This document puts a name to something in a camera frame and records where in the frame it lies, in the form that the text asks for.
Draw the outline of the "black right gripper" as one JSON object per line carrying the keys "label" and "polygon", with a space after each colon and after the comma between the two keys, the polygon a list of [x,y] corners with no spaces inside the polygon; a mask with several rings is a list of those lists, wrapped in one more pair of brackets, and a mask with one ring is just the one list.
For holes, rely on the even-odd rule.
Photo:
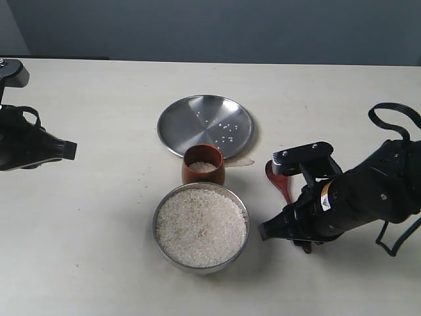
{"label": "black right gripper", "polygon": [[262,240],[323,244],[377,220],[402,223],[420,212],[420,142],[387,140],[357,167],[304,186],[295,204],[258,226]]}

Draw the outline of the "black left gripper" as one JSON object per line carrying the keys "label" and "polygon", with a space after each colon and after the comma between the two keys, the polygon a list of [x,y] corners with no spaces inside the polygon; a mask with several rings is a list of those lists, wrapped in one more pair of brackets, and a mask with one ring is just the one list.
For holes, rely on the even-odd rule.
{"label": "black left gripper", "polygon": [[27,106],[1,106],[1,170],[31,170],[45,163],[75,160],[77,143],[52,137],[49,157],[42,145],[47,135],[39,113]]}

